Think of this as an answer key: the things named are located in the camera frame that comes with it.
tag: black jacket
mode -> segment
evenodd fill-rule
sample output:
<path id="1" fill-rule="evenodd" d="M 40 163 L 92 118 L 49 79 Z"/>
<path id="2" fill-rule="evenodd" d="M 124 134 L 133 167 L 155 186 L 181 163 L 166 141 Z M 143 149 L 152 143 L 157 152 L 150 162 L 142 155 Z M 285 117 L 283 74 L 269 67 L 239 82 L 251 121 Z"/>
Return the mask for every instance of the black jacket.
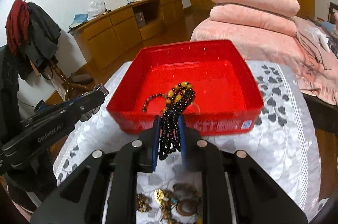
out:
<path id="1" fill-rule="evenodd" d="M 28 3 L 30 23 L 28 27 L 29 44 L 22 44 L 19 51 L 23 58 L 18 58 L 23 66 L 26 66 L 26 72 L 19 72 L 21 79 L 25 80 L 32 71 L 29 60 L 36 65 L 42 73 L 48 65 L 55 52 L 58 50 L 60 27 L 53 19 L 35 3 Z"/>

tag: wooden coat rack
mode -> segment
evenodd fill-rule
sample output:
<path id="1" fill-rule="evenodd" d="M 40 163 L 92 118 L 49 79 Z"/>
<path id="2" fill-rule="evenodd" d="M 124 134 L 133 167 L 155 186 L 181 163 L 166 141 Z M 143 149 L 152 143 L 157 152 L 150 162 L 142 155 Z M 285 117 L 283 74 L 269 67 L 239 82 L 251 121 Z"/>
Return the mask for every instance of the wooden coat rack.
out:
<path id="1" fill-rule="evenodd" d="M 49 60 L 49 65 L 55 71 L 55 74 L 58 77 L 60 77 L 60 79 L 64 82 L 63 85 L 65 85 L 65 101 L 68 101 L 68 99 L 72 97 L 71 93 L 75 89 L 80 89 L 82 90 L 82 92 L 87 92 L 87 91 L 92 90 L 92 87 L 90 87 L 89 85 L 76 84 L 76 83 L 71 82 L 52 59 Z"/>

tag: bed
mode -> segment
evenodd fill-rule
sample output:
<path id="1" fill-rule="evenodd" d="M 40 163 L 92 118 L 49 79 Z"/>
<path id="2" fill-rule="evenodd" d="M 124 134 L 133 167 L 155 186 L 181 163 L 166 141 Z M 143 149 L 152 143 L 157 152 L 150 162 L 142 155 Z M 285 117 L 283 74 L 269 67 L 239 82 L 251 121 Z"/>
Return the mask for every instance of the bed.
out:
<path id="1" fill-rule="evenodd" d="M 53 165 L 58 184 L 93 150 L 101 149 L 106 153 L 117 151 L 137 138 L 136 135 L 124 133 L 106 110 L 130 64 L 123 64 L 105 84 L 109 95 L 99 112 L 85 123 L 78 122 L 69 135 Z M 318 208 L 321 167 L 317 139 L 306 102 L 287 66 L 262 61 L 247 61 L 247 64 L 264 97 L 264 108 L 255 127 L 247 134 L 205 139 L 223 151 L 233 153 L 238 149 L 246 150 L 311 220 Z M 170 188 L 177 182 L 193 183 L 198 189 L 201 187 L 200 174 L 185 172 L 179 152 L 170 154 L 165 161 L 158 161 L 156 172 L 138 175 L 137 192 L 152 199 L 151 211 L 136 212 L 138 224 L 160 222 L 162 216 L 154 201 L 154 190 Z M 173 215 L 182 223 L 195 221 L 180 218 L 175 211 Z"/>
<path id="2" fill-rule="evenodd" d="M 323 65 L 310 58 L 298 40 L 291 36 L 257 27 L 216 22 L 210 18 L 201 22 L 191 36 L 191 41 L 215 39 L 231 40 L 246 60 L 264 60 L 287 65 L 296 75 L 303 93 L 337 105 L 338 60 L 332 52 L 332 69 L 324 70 Z"/>

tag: white bedsheet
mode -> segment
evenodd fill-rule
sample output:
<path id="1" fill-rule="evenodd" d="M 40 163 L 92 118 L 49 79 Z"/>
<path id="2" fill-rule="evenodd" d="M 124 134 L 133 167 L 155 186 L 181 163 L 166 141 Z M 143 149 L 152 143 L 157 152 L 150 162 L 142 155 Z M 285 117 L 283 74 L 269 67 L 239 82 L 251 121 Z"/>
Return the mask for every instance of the white bedsheet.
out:
<path id="1" fill-rule="evenodd" d="M 247 63 L 264 93 L 265 107 L 259 120 L 250 133 L 205 139 L 223 151 L 246 150 L 311 220 L 317 211 L 321 168 L 317 138 L 306 102 L 288 67 L 261 61 Z M 109 95 L 100 111 L 87 122 L 77 123 L 69 135 L 53 165 L 58 184 L 93 150 L 117 151 L 137 138 L 124 133 L 106 110 L 130 64 L 126 62 L 106 83 Z M 156 172 L 139 173 L 136 190 L 153 198 L 155 189 L 171 188 L 177 182 L 193 183 L 201 188 L 200 173 L 187 173 L 179 152 L 170 154 L 165 161 L 158 161 Z M 159 223 L 161 212 L 154 199 L 150 206 L 152 210 L 148 213 L 136 212 L 137 223 Z M 194 221 L 180 217 L 174 210 L 173 216 L 183 223 Z"/>

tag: jewelry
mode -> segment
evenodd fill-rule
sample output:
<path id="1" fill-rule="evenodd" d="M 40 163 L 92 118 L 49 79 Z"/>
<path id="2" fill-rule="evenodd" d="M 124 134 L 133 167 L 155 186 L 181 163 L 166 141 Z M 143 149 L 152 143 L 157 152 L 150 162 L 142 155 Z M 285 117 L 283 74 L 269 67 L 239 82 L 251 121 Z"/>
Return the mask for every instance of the jewelry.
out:
<path id="1" fill-rule="evenodd" d="M 145 213 L 151 210 L 149 204 L 147 204 L 148 198 L 143 194 L 136 195 L 136 211 Z"/>
<path id="2" fill-rule="evenodd" d="M 142 107 L 142 112 L 147 112 L 147 107 L 148 107 L 148 104 L 150 103 L 150 101 L 156 97 L 163 97 L 165 99 L 167 99 L 167 95 L 165 95 L 164 93 L 156 93 L 152 96 L 149 96 L 149 98 L 146 99 L 146 101 L 144 102 L 143 104 L 143 107 Z"/>
<path id="3" fill-rule="evenodd" d="M 202 200 L 195 186 L 182 183 L 175 184 L 172 188 L 173 192 L 164 189 L 154 191 L 155 200 L 160 204 L 163 213 L 162 219 L 167 220 L 167 224 L 181 224 L 172 218 L 171 209 L 173 205 L 176 206 L 176 211 L 182 216 L 192 216 L 202 211 Z M 180 194 L 184 196 L 184 199 L 179 201 Z"/>
<path id="4" fill-rule="evenodd" d="M 168 92 L 166 109 L 163 109 L 160 123 L 162 131 L 158 152 L 160 160 L 166 159 L 169 153 L 176 150 L 181 151 L 179 116 L 194 101 L 195 97 L 192 85 L 188 82 L 177 84 Z"/>

